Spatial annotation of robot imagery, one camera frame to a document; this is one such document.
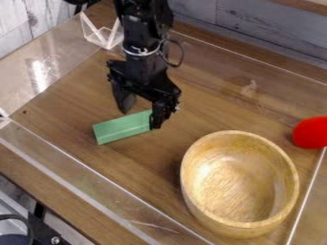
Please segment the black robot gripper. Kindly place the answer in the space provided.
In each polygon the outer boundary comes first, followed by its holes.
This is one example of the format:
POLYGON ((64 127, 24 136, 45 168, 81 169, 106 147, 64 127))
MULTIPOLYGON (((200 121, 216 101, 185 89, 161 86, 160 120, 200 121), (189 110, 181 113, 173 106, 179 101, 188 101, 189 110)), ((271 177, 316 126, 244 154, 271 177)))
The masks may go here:
POLYGON ((127 56, 125 60, 106 61, 112 95, 117 108, 122 114, 132 109, 136 96, 149 100, 152 113, 149 128, 160 129, 169 119, 179 103, 181 90, 167 75, 167 65, 159 56, 144 58, 127 56))

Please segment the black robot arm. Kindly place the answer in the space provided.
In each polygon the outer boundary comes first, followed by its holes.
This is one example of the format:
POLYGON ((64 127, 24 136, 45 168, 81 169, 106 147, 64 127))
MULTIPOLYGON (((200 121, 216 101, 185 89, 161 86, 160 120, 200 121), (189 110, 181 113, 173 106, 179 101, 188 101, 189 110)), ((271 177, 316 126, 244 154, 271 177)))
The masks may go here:
POLYGON ((149 128, 159 129, 171 114, 176 112, 181 90, 167 75, 169 67, 168 42, 181 48, 177 40, 168 36, 173 26, 173 12, 167 0, 112 0, 122 26, 124 60, 109 59, 108 81, 117 108, 127 113, 135 105, 136 97, 152 102, 149 128))

